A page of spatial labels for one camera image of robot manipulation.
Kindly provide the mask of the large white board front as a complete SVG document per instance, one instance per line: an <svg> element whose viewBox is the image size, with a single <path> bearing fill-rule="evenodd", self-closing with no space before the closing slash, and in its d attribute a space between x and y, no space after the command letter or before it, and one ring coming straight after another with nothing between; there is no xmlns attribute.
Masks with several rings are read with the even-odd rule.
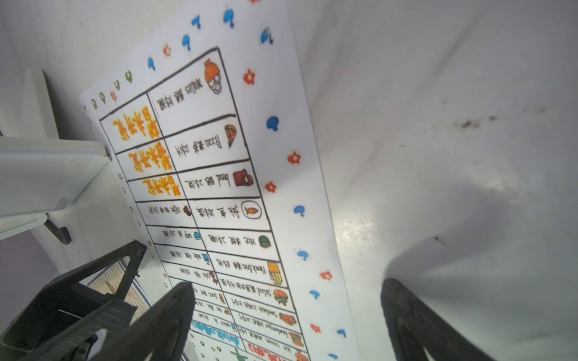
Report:
<svg viewBox="0 0 578 361"><path fill-rule="evenodd" d="M45 75L27 69L20 118L1 121L1 238L44 226L108 161L98 141L60 138Z"/></svg>

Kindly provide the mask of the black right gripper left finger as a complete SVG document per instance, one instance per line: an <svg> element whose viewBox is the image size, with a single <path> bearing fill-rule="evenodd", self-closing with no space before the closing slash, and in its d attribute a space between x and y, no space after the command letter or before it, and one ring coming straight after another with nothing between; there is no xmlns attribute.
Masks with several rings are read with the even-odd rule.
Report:
<svg viewBox="0 0 578 361"><path fill-rule="evenodd" d="M195 296L181 282L150 308L93 360L180 360L188 340Z"/></svg>

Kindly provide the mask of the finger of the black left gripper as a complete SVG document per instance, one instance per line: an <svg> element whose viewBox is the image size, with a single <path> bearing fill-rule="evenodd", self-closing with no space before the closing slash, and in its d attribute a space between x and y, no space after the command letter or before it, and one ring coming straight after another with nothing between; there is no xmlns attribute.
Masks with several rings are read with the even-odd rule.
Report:
<svg viewBox="0 0 578 361"><path fill-rule="evenodd" d="M109 344L131 325L135 306L126 296L147 248L130 242L47 284L1 335L3 360L86 360L105 331ZM82 281L129 260L117 290L99 293Z"/></svg>

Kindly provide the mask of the dotted table price menu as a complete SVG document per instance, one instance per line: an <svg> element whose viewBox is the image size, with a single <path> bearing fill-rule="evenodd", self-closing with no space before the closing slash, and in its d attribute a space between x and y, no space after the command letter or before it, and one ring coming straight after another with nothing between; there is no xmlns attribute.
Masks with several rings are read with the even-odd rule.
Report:
<svg viewBox="0 0 578 361"><path fill-rule="evenodd" d="M189 1L80 101L199 359L359 359L286 2Z"/></svg>

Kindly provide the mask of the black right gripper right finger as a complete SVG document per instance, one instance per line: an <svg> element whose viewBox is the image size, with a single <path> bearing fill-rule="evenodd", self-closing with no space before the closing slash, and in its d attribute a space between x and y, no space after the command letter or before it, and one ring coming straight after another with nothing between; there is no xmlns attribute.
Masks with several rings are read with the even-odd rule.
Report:
<svg viewBox="0 0 578 361"><path fill-rule="evenodd" d="M395 278L383 281L381 305L397 360L490 360Z"/></svg>

